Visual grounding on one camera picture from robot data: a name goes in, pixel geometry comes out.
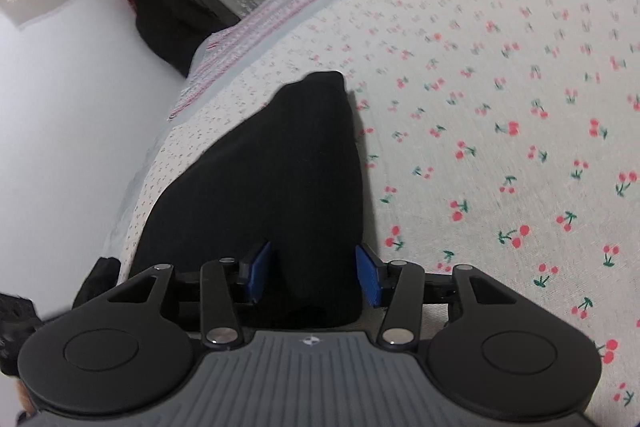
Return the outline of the black pants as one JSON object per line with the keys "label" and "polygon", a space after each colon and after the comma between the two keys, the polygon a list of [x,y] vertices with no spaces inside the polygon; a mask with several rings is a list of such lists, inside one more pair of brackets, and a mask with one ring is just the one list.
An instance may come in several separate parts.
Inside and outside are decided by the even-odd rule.
{"label": "black pants", "polygon": [[362,310],[356,248],[363,191],[352,109],[339,72],[313,72],[217,142],[157,199],[132,273],[180,272],[267,251],[256,329],[332,329]]}

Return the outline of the cherry print bed sheet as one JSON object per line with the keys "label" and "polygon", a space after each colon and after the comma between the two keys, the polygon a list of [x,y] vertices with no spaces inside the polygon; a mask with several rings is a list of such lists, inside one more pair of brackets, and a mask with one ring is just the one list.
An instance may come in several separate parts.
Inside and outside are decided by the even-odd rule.
{"label": "cherry print bed sheet", "polygon": [[308,72],[341,72],[370,192],[366,237],[427,271],[476,265],[581,329],[588,412],[639,421],[639,0],[318,0],[169,117],[106,251]]}

